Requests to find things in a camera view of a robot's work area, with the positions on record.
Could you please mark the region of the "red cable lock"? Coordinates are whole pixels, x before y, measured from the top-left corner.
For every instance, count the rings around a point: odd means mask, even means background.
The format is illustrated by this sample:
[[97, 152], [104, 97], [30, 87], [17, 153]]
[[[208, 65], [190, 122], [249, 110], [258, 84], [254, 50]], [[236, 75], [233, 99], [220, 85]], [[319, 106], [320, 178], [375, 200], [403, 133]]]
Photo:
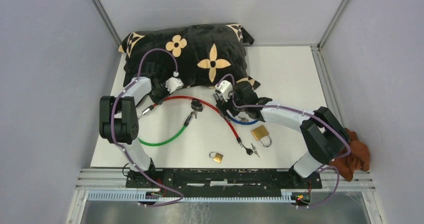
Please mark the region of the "red cable lock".
[[[147, 142], [142, 140], [141, 138], [138, 138], [138, 141], [145, 146], [148, 147], [159, 147], [159, 146], [164, 146], [166, 144], [169, 144], [171, 142], [173, 142], [174, 140], [176, 140], [188, 127], [190, 120], [194, 117], [197, 118], [197, 113], [202, 112], [204, 109], [204, 106], [207, 106], [211, 109], [213, 109], [216, 113], [220, 114], [220, 111], [218, 110], [217, 107], [213, 106], [212, 104], [195, 98], [195, 97], [191, 97], [191, 96], [186, 96], [186, 95], [177, 95], [177, 96], [171, 96], [171, 97], [167, 97], [165, 99], [165, 101], [170, 101], [170, 100], [180, 100], [180, 99], [185, 99], [185, 100], [191, 100], [191, 108], [192, 108], [192, 112], [191, 114], [189, 114], [188, 118], [186, 121], [184, 121], [183, 126], [181, 127], [181, 129], [174, 134], [172, 137], [168, 138], [167, 140], [161, 141], [161, 142]], [[142, 116], [149, 113], [150, 111], [153, 111], [154, 108], [156, 108], [158, 106], [158, 104], [152, 104], [150, 106], [148, 106], [143, 112], [142, 112]], [[242, 148], [246, 148], [243, 145], [242, 139], [240, 138], [239, 134], [237, 133], [236, 129], [234, 128], [234, 126], [230, 123], [230, 121], [225, 120], [225, 122], [227, 123], [227, 125], [229, 126], [230, 130], [232, 131], [232, 133], [235, 136], [235, 139], [237, 141], [237, 143], [242, 146]]]

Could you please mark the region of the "blue cable lock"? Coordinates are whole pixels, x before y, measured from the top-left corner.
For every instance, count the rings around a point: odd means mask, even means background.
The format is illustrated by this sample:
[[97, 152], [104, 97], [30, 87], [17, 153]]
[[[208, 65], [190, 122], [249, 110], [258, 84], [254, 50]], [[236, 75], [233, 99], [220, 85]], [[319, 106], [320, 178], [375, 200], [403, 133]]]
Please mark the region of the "blue cable lock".
[[[215, 97], [214, 94], [212, 96], [215, 99], [215, 103], [216, 103], [215, 107], [217, 108], [217, 98]], [[256, 120], [249, 120], [247, 117], [238, 117], [238, 116], [221, 116], [221, 117], [223, 117], [226, 121], [232, 121], [236, 124], [240, 124], [240, 125], [244, 125], [244, 126], [253, 125], [253, 124], [256, 124], [256, 123], [259, 122], [259, 120], [257, 120], [257, 119]]]

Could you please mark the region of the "black padlock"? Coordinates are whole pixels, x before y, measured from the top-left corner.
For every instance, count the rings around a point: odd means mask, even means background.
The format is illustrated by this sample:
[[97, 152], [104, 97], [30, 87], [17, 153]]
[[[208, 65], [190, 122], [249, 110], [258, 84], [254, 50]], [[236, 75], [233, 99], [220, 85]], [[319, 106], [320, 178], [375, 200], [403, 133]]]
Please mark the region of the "black padlock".
[[203, 104], [200, 102], [200, 100], [195, 99], [195, 98], [191, 100], [191, 104], [190, 104], [190, 106], [191, 106], [191, 109], [192, 109], [194, 112], [202, 112], [202, 111], [203, 111], [203, 109], [204, 109], [204, 106], [203, 106]]

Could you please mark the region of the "large brass padlock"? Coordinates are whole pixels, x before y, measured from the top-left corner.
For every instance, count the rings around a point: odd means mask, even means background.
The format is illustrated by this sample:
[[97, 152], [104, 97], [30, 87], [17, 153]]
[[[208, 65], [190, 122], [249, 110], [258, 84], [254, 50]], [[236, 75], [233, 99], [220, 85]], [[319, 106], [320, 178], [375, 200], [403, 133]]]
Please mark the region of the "large brass padlock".
[[[269, 148], [272, 146], [272, 139], [266, 127], [264, 125], [260, 125], [255, 129], [251, 130], [251, 134], [254, 139], [264, 148]], [[267, 138], [268, 142], [264, 143], [262, 139]]]

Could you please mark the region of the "small brass padlock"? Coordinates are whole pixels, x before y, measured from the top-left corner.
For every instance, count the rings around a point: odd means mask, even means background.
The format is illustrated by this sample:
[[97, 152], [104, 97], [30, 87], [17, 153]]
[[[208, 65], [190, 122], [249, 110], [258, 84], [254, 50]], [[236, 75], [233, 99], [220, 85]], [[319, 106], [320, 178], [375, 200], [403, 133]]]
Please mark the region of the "small brass padlock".
[[221, 153], [218, 152], [210, 152], [208, 156], [211, 160], [219, 164], [222, 162], [224, 157]]

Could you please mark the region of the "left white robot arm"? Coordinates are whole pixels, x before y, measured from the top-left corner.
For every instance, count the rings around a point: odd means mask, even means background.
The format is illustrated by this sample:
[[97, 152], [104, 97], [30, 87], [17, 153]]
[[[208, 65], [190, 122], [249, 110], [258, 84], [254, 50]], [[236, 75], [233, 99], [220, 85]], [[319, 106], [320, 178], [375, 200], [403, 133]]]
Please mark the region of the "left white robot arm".
[[138, 181], [150, 188], [156, 184], [158, 175], [151, 170], [154, 162], [138, 140], [137, 105], [147, 96], [160, 105], [181, 88], [179, 69], [174, 63], [144, 60], [125, 64], [124, 71], [122, 90], [99, 100], [99, 135], [122, 152], [131, 170], [139, 172]]

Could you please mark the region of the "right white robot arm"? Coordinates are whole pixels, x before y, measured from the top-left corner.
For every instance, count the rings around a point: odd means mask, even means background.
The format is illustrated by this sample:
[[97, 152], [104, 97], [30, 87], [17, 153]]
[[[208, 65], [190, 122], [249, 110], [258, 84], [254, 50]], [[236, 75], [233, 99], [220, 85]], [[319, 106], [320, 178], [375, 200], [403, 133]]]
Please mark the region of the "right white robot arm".
[[215, 86], [214, 98], [221, 114], [229, 118], [245, 113], [250, 118], [282, 125], [302, 134], [307, 151], [291, 167], [289, 183], [302, 188], [309, 176], [349, 149], [350, 137], [335, 115], [324, 106], [316, 110], [289, 107], [269, 97], [258, 97], [248, 81]]

